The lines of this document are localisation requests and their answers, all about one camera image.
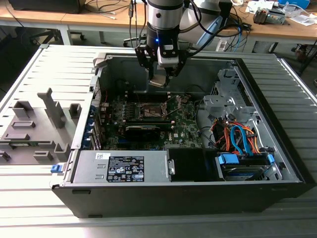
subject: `blue latch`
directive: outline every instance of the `blue latch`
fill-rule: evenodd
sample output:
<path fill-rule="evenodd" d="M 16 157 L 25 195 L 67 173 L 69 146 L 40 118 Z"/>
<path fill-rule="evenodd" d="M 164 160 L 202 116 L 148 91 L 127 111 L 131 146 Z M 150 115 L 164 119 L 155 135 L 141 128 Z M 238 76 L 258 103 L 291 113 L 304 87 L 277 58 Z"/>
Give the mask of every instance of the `blue latch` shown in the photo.
<path fill-rule="evenodd" d="M 267 156 L 267 159 L 269 160 L 271 164 L 275 162 L 275 159 L 271 154 Z"/>
<path fill-rule="evenodd" d="M 239 159 L 237 155 L 234 154 L 222 154 L 218 157 L 219 163 L 223 164 L 238 164 Z"/>
<path fill-rule="evenodd" d="M 63 165 L 52 165 L 51 167 L 51 173 L 52 174 L 57 174 L 57 173 L 62 173 Z"/>

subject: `paper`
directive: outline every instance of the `paper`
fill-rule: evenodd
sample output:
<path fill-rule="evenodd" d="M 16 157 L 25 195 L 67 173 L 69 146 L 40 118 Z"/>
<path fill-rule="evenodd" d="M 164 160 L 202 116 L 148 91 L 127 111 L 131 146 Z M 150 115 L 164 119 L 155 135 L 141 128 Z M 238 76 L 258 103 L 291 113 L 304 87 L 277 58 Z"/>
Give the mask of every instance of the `paper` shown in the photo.
<path fill-rule="evenodd" d="M 299 15 L 292 17 L 290 19 L 304 26 L 310 26 L 315 24 L 315 20 L 313 18 L 310 18 L 309 16 Z"/>
<path fill-rule="evenodd" d="M 247 8 L 246 8 L 246 12 L 255 14 L 258 10 L 258 8 L 267 8 L 269 10 L 272 10 L 274 1 L 250 1 L 248 2 Z"/>

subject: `gray 3d-printed part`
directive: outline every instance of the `gray 3d-printed part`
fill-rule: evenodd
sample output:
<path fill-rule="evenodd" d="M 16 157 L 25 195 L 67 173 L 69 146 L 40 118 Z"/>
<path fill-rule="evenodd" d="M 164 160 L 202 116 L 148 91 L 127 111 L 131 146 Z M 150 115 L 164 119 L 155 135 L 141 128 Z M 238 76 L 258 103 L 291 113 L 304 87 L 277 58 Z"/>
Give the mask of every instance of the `gray 3d-printed part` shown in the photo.
<path fill-rule="evenodd" d="M 68 160 L 69 154 L 70 154 L 70 146 L 69 144 L 66 144 L 65 149 L 62 150 L 60 144 L 57 144 L 54 153 L 57 155 L 58 159 L 62 162 L 65 162 Z"/>
<path fill-rule="evenodd" d="M 56 146 L 55 142 L 52 140 L 49 143 L 39 143 L 41 149 L 54 149 Z"/>
<path fill-rule="evenodd" d="M 11 126 L 14 129 L 20 129 L 20 128 L 34 128 L 35 127 L 35 123 L 34 121 L 30 120 L 30 121 L 14 121 Z"/>
<path fill-rule="evenodd" d="M 60 106 L 56 107 L 53 98 L 52 98 L 52 89 L 48 88 L 46 93 L 38 93 L 38 97 L 44 101 L 44 104 L 47 108 L 47 113 L 52 118 L 53 124 L 56 128 L 63 128 L 64 122 L 60 117 Z"/>
<path fill-rule="evenodd" d="M 36 160 L 53 160 L 53 156 L 49 151 L 34 151 L 33 157 Z"/>
<path fill-rule="evenodd" d="M 56 107 L 56 109 L 57 109 L 57 111 L 58 111 L 58 114 L 59 114 L 61 117 L 65 116 L 65 114 L 64 114 L 64 112 L 63 112 L 63 109 L 61 108 L 61 105 L 60 105 L 59 101 L 54 101 L 54 102 L 55 102 L 55 107 Z"/>
<path fill-rule="evenodd" d="M 4 137 L 5 140 L 29 140 L 30 136 L 28 134 L 7 134 Z"/>
<path fill-rule="evenodd" d="M 10 156 L 4 151 L 0 151 L 0 160 L 9 161 Z"/>
<path fill-rule="evenodd" d="M 28 101 L 17 101 L 12 110 L 19 119 L 27 119 L 29 116 L 27 111 L 33 110 Z"/>
<path fill-rule="evenodd" d="M 72 103 L 69 106 L 68 111 L 69 111 L 69 114 L 70 114 L 72 119 L 77 119 L 77 118 L 79 118 L 80 113 L 81 113 L 81 106 L 79 103 Z"/>

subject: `barcode sticker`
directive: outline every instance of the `barcode sticker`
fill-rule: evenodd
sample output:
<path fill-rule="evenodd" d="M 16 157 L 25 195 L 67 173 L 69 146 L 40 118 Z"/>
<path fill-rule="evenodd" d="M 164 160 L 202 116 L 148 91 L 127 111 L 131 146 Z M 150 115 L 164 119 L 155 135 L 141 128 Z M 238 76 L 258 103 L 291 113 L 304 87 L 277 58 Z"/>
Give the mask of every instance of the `barcode sticker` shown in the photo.
<path fill-rule="evenodd" d="M 110 155 L 110 153 L 96 153 L 95 160 L 108 160 Z"/>

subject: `blue cable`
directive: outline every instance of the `blue cable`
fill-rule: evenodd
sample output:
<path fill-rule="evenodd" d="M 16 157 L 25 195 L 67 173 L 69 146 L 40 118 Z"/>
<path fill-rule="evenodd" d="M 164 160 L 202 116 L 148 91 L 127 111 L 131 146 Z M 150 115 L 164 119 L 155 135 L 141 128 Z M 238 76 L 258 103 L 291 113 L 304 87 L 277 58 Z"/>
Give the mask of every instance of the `blue cable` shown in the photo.
<path fill-rule="evenodd" d="M 242 140 L 243 140 L 243 145 L 244 145 L 244 149 L 246 151 L 246 153 L 248 153 L 249 155 L 253 155 L 252 150 L 250 149 L 249 145 L 248 145 L 248 141 L 247 141 L 247 135 L 244 131 L 244 129 L 242 128 L 242 126 L 240 125 L 235 125 L 234 127 L 232 127 L 231 132 L 230 132 L 230 139 L 231 139 L 231 143 L 232 145 L 239 151 L 240 155 L 243 155 L 242 150 L 239 148 L 239 146 L 236 144 L 236 142 L 234 141 L 234 130 L 235 128 L 238 128 L 241 131 L 242 134 Z"/>
<path fill-rule="evenodd" d="M 239 34 L 238 44 L 236 45 L 236 48 L 233 50 L 233 52 L 236 52 L 236 50 L 238 49 L 238 46 L 239 46 L 240 40 L 241 40 L 241 34 L 242 34 L 242 32 L 240 32 L 240 34 Z"/>

